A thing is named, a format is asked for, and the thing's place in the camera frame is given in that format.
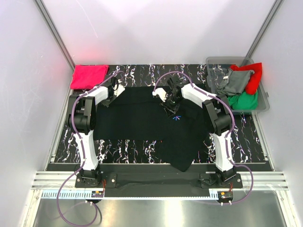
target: pile of clothes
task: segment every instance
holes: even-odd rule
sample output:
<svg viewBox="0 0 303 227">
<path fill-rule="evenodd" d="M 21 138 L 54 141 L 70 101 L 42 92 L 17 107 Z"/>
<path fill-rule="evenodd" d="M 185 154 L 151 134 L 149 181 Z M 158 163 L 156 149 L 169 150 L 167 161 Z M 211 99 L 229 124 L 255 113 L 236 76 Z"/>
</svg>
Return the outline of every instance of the pile of clothes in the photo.
<svg viewBox="0 0 303 227">
<path fill-rule="evenodd" d="M 254 110 L 258 106 L 258 87 L 262 76 L 262 63 L 238 67 L 232 65 L 217 86 L 218 94 L 228 96 L 234 110 Z"/>
</svg>

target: black fabric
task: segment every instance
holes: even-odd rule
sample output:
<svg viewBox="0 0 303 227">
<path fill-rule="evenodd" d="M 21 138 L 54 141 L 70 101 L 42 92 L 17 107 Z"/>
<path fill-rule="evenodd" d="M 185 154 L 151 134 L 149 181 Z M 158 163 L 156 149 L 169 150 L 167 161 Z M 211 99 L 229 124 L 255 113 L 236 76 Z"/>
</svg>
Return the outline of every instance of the black fabric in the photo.
<svg viewBox="0 0 303 227">
<path fill-rule="evenodd" d="M 99 104 L 94 140 L 157 140 L 156 156 L 186 171 L 208 134 L 202 109 L 184 99 L 176 115 L 168 117 L 152 91 L 126 87 L 108 108 Z"/>
</svg>

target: black marble table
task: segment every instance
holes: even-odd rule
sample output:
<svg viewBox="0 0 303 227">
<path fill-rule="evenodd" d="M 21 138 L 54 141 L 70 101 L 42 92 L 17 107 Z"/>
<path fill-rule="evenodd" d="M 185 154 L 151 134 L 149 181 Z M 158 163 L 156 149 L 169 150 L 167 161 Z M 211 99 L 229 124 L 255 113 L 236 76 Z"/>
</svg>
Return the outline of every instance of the black marble table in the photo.
<svg viewBox="0 0 303 227">
<path fill-rule="evenodd" d="M 169 71 L 181 71 L 191 77 L 194 83 L 206 84 L 206 65 L 111 65 L 109 75 L 121 70 L 124 75 L 117 76 L 123 86 L 154 86 L 157 79 Z M 181 81 L 186 78 L 179 75 Z M 264 163 L 265 158 L 251 115 L 236 115 L 235 129 L 232 133 L 232 155 L 237 163 Z M 100 163 L 163 163 L 155 156 L 158 141 L 142 140 L 96 140 L 95 149 Z M 215 148 L 212 136 L 204 141 L 201 151 L 193 163 L 212 163 L 215 161 Z M 55 163 L 79 163 L 80 155 L 71 130 L 64 125 Z"/>
</svg>

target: white panel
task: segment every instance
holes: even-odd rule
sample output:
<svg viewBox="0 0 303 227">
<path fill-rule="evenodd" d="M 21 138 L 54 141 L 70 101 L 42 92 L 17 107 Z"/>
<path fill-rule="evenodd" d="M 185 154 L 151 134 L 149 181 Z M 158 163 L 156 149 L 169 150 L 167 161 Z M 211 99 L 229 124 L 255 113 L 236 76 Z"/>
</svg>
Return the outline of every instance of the white panel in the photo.
<svg viewBox="0 0 303 227">
<path fill-rule="evenodd" d="M 76 64 L 245 56 L 274 0 L 44 0 Z"/>
<path fill-rule="evenodd" d="M 71 69 L 33 0 L 0 3 L 0 223 L 16 227 L 46 162 Z"/>
<path fill-rule="evenodd" d="M 286 182 L 301 222 L 303 197 L 303 1 L 286 0 L 253 56 L 263 62 L 264 89 L 270 110 L 260 114 L 277 170 Z"/>
</svg>

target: floor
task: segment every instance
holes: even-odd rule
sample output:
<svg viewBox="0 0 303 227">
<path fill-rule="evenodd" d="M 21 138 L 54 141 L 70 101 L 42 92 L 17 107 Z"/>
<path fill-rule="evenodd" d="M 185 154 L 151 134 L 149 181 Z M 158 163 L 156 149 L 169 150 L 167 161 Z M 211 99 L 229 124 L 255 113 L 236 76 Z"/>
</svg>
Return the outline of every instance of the floor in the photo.
<svg viewBox="0 0 303 227">
<path fill-rule="evenodd" d="M 194 83 L 207 84 L 206 65 L 111 65 L 109 75 L 122 70 L 125 75 L 118 76 L 124 86 L 153 86 L 162 74 L 169 71 L 181 71 L 188 74 Z M 232 133 L 232 155 L 234 160 L 245 163 L 265 163 L 259 136 L 251 115 L 236 115 L 236 127 Z M 215 161 L 214 141 L 207 137 L 193 163 L 212 163 Z M 157 141 L 140 140 L 96 140 L 95 149 L 100 163 L 163 163 L 154 154 Z M 64 125 L 54 163 L 79 163 L 80 156 L 75 138 Z"/>
<path fill-rule="evenodd" d="M 235 192 L 235 200 L 244 192 Z M 78 225 L 89 223 L 95 211 L 81 201 L 60 200 L 65 217 Z M 203 201 L 109 201 L 97 203 L 100 214 L 92 226 L 100 227 L 286 227 L 274 192 L 253 191 L 243 203 L 221 207 Z M 58 217 L 55 200 L 42 199 L 35 227 L 68 227 Z"/>
</svg>

